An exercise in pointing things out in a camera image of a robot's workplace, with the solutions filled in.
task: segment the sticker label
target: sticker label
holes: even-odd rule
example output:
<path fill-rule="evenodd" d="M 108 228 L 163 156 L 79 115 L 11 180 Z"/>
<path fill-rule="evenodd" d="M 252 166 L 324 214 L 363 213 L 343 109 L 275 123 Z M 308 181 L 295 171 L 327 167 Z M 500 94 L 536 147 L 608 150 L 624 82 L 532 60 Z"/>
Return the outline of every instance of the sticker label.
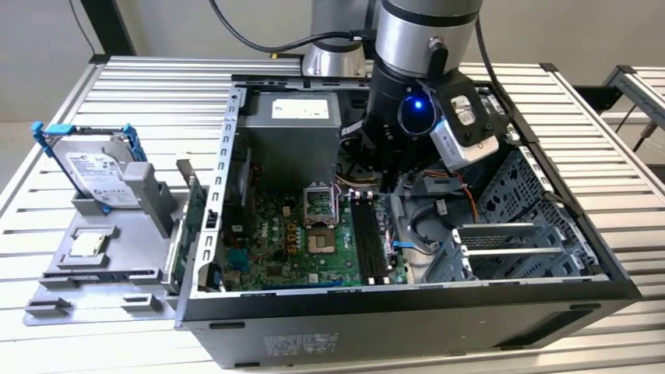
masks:
<path fill-rule="evenodd" d="M 448 206 L 445 206 L 444 199 L 439 199 L 436 201 L 436 211 L 439 212 L 440 216 L 445 216 L 448 214 Z"/>
<path fill-rule="evenodd" d="M 307 333 L 264 337 L 271 356 L 320 355 L 334 353 L 339 333 Z"/>
<path fill-rule="evenodd" d="M 328 101 L 311 99 L 278 99 L 272 101 L 272 117 L 330 119 Z"/>
<path fill-rule="evenodd" d="M 123 171 L 114 157 L 83 152 L 70 152 L 64 157 L 95 200 L 115 208 L 139 206 L 132 189 L 120 179 Z"/>

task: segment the chip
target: chip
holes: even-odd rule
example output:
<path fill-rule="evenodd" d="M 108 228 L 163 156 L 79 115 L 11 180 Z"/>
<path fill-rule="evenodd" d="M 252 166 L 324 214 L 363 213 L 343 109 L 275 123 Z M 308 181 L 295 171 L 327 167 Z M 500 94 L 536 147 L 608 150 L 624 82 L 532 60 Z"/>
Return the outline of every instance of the chip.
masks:
<path fill-rule="evenodd" d="M 267 276 L 268 277 L 282 277 L 284 276 L 283 266 L 267 266 Z"/>

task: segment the white wall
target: white wall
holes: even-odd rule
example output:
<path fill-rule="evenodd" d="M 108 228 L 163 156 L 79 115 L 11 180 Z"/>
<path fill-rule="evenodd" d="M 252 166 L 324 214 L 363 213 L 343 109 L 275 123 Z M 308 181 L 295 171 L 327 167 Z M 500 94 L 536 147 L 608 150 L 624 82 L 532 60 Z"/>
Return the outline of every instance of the white wall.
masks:
<path fill-rule="evenodd" d="M 118 2 L 142 55 L 264 55 L 231 37 L 207 0 Z M 310 33 L 310 0 L 219 4 L 260 44 L 283 44 Z M 98 43 L 82 9 L 80 15 Z M 661 19 L 664 0 L 485 0 L 483 11 L 493 61 L 553 62 L 581 84 L 600 83 L 619 63 L 665 65 Z M 90 56 L 67 0 L 0 0 L 0 121 L 48 120 Z M 467 61 L 479 60 L 472 41 Z"/>
<path fill-rule="evenodd" d="M 0 0 L 0 121 L 50 121 L 91 56 L 68 0 Z"/>

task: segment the blue latch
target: blue latch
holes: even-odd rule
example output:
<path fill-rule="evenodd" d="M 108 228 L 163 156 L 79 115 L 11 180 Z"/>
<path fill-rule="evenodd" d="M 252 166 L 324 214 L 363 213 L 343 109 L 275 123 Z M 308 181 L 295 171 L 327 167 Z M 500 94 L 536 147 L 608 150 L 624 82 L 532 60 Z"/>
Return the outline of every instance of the blue latch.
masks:
<path fill-rule="evenodd" d="M 123 128 L 123 133 L 130 139 L 130 146 L 132 147 L 132 154 L 135 155 L 135 159 L 138 161 L 147 162 L 148 158 L 146 157 L 144 148 L 142 147 L 142 142 L 139 141 L 139 134 L 136 133 L 136 129 L 130 123 Z"/>

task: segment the hard drive label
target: hard drive label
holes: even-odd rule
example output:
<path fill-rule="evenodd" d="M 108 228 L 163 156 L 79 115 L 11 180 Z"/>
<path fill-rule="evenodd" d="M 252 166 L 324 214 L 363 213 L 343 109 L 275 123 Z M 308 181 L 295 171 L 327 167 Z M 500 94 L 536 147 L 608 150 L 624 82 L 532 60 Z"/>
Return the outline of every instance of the hard drive label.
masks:
<path fill-rule="evenodd" d="M 123 182 L 120 165 L 104 153 L 70 152 L 66 158 L 92 198 L 115 208 L 138 207 L 139 200 Z"/>

